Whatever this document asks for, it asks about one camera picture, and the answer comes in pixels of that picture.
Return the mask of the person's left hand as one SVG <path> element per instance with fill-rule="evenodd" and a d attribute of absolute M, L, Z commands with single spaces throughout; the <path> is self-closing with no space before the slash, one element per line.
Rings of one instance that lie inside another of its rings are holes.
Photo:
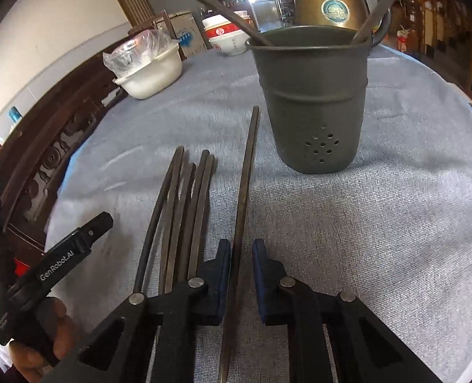
<path fill-rule="evenodd" d="M 35 312 L 35 317 L 48 338 L 54 343 L 54 354 L 58 360 L 65 357 L 81 340 L 82 332 L 66 313 L 66 305 L 56 297 L 46 298 Z M 13 366 L 27 382 L 40 382 L 52 370 L 52 365 L 43 355 L 21 342 L 9 343 L 9 354 Z"/>

